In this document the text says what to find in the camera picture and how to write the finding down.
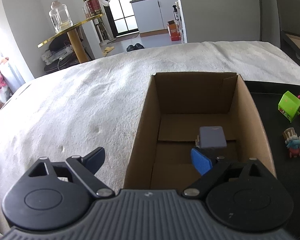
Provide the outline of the black-framed glass door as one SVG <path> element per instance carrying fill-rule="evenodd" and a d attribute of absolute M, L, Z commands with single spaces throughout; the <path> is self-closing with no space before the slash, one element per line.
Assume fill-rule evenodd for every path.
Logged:
<path fill-rule="evenodd" d="M 111 31 L 115 38 L 138 31 L 130 0 L 105 1 L 109 3 L 109 6 L 105 7 L 105 11 Z"/>

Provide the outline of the orange cardboard box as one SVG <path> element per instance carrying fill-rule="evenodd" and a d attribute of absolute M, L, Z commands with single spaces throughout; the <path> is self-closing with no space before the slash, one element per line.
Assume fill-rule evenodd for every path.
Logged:
<path fill-rule="evenodd" d="M 174 20 L 167 22 L 167 29 L 168 29 L 168 33 L 170 35 L 171 41 L 180 41 L 181 40 L 181 35 L 179 32 L 178 25 L 175 23 Z"/>

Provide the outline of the gold round side table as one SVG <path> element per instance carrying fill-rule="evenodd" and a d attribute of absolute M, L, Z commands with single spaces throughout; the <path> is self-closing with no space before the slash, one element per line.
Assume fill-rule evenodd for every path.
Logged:
<path fill-rule="evenodd" d="M 63 34 L 67 34 L 68 35 L 68 38 L 69 38 L 69 41 L 70 41 L 70 44 L 72 45 L 73 47 L 73 50 L 77 56 L 77 59 L 79 61 L 79 63 L 85 63 L 85 62 L 88 62 L 89 59 L 85 53 L 85 50 L 82 46 L 82 42 L 80 41 L 79 39 L 79 35 L 78 35 L 78 32 L 77 32 L 77 28 L 80 27 L 81 25 L 83 24 L 86 24 L 87 22 L 89 21 L 93 21 L 97 18 L 101 18 L 103 16 L 103 14 L 98 14 L 96 16 L 93 16 L 93 17 L 90 17 L 90 18 L 87 18 L 81 22 L 78 22 L 76 24 L 74 24 L 73 26 L 70 26 L 66 29 L 64 29 L 63 31 L 53 35 L 52 37 L 44 40 L 43 42 L 41 42 L 40 44 L 38 44 L 38 48 L 42 47 L 43 45 L 47 44 L 48 42 L 54 40 L 55 38 L 63 35 Z"/>

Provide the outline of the yellow slipper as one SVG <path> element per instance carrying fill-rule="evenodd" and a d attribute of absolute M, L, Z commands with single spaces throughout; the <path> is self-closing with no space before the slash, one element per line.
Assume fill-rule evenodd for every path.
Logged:
<path fill-rule="evenodd" d="M 104 48 L 104 50 L 102 51 L 103 57 L 106 57 L 106 56 L 107 56 L 111 51 L 113 51 L 114 49 L 115 49 L 114 46 Z"/>

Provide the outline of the dark framed corkboard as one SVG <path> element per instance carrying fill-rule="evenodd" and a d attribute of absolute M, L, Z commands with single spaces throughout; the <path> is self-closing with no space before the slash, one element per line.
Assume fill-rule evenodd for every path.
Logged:
<path fill-rule="evenodd" d="M 300 36 L 281 31 L 280 40 L 281 50 L 300 66 Z"/>

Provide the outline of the white fluffy blanket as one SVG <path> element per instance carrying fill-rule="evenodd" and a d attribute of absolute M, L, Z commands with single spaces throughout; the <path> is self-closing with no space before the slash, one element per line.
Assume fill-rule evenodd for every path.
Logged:
<path fill-rule="evenodd" d="M 0 233 L 6 192 L 41 156 L 63 161 L 106 149 L 97 173 L 123 185 L 151 75 L 235 72 L 245 80 L 300 85 L 300 66 L 268 42 L 202 42 L 135 50 L 23 84 L 0 109 Z"/>

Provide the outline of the clear glass jar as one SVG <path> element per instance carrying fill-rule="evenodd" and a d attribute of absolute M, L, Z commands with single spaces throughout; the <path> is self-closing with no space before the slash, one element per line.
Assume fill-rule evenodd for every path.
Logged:
<path fill-rule="evenodd" d="M 73 26 L 67 6 L 59 1 L 52 2 L 49 16 L 56 33 Z"/>

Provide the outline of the white power strip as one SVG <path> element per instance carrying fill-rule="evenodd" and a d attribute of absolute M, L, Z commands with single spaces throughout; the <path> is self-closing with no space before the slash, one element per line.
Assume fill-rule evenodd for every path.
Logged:
<path fill-rule="evenodd" d="M 74 52 L 72 46 L 65 46 L 58 51 L 47 50 L 42 56 L 42 61 L 48 66 L 55 61 L 63 60 Z"/>

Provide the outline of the grey-blue toy block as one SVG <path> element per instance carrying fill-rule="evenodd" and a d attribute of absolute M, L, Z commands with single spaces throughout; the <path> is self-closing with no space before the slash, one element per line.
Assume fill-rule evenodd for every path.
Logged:
<path fill-rule="evenodd" d="M 196 147 L 200 150 L 223 150 L 227 142 L 222 126 L 202 126 L 196 140 Z"/>

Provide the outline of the striped cup toy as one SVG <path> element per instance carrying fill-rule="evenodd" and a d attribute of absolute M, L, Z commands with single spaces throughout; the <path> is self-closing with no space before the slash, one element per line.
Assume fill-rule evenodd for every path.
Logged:
<path fill-rule="evenodd" d="M 289 143 L 291 140 L 297 140 L 298 136 L 293 127 L 289 127 L 283 132 L 283 137 L 286 143 Z"/>

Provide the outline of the white kitchen cabinet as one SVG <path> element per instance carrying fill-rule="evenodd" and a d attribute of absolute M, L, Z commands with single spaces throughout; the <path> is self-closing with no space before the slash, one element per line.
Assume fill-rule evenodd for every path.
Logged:
<path fill-rule="evenodd" d="M 168 21 L 175 20 L 173 6 L 177 0 L 131 1 L 139 33 L 167 29 Z"/>

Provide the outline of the red tin can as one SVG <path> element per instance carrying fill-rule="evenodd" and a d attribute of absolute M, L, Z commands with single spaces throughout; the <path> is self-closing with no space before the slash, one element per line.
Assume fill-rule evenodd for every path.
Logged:
<path fill-rule="evenodd" d="M 91 18 L 102 14 L 102 9 L 99 0 L 86 0 L 84 2 L 84 13 L 86 18 Z"/>

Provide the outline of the blue pig figure toy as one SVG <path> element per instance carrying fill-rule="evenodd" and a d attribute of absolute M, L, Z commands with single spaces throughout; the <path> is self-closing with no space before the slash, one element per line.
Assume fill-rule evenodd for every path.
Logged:
<path fill-rule="evenodd" d="M 286 141 L 286 146 L 289 150 L 289 157 L 300 157 L 300 140 L 290 139 Z"/>

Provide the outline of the spray bottle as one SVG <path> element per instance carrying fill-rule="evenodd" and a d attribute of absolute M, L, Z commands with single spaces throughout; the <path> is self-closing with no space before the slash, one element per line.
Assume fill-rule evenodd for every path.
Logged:
<path fill-rule="evenodd" d="M 173 5 L 172 7 L 173 7 L 174 18 L 176 21 L 179 21 L 180 17 L 179 17 L 179 12 L 178 12 L 177 6 Z"/>

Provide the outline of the black shallow tray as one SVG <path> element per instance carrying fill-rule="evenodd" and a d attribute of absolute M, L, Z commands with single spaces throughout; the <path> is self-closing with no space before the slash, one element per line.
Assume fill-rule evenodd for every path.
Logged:
<path fill-rule="evenodd" d="M 291 155 L 287 147 L 291 136 L 300 137 L 300 117 L 289 121 L 278 109 L 285 92 L 300 95 L 300 85 L 262 81 L 246 81 L 245 84 L 266 130 L 277 178 L 294 202 L 286 230 L 300 239 L 300 156 Z"/>

